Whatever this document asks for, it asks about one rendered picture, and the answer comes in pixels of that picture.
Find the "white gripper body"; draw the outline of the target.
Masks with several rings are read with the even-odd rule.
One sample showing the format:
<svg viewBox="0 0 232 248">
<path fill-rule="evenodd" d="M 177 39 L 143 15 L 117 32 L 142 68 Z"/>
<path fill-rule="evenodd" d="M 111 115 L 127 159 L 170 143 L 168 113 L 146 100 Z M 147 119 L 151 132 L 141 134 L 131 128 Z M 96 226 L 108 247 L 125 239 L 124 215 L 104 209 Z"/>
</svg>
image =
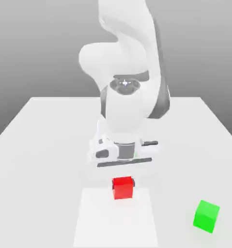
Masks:
<svg viewBox="0 0 232 248">
<path fill-rule="evenodd" d="M 92 162 L 93 171 L 145 171 L 155 166 L 154 157 L 139 157 L 131 160 L 97 160 Z"/>
</svg>

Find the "small red cube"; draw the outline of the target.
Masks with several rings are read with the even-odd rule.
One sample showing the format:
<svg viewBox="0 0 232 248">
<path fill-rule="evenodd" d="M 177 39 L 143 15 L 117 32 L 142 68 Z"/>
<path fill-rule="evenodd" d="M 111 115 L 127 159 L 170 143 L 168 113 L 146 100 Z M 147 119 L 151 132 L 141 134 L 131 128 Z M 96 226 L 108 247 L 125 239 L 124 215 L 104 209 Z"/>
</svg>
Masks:
<svg viewBox="0 0 232 248">
<path fill-rule="evenodd" d="M 114 190 L 112 191 L 114 199 L 129 199 L 133 197 L 132 177 L 113 178 Z"/>
</svg>

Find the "small green cube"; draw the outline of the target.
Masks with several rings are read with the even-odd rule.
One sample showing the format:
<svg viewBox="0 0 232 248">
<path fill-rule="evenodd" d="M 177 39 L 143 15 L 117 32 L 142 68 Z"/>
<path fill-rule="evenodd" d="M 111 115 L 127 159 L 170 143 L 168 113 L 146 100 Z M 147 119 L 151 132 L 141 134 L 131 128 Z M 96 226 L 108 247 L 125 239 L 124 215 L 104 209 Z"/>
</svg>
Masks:
<svg viewBox="0 0 232 248">
<path fill-rule="evenodd" d="M 193 226 L 213 233 L 219 211 L 218 205 L 201 200 L 194 215 Z"/>
</svg>

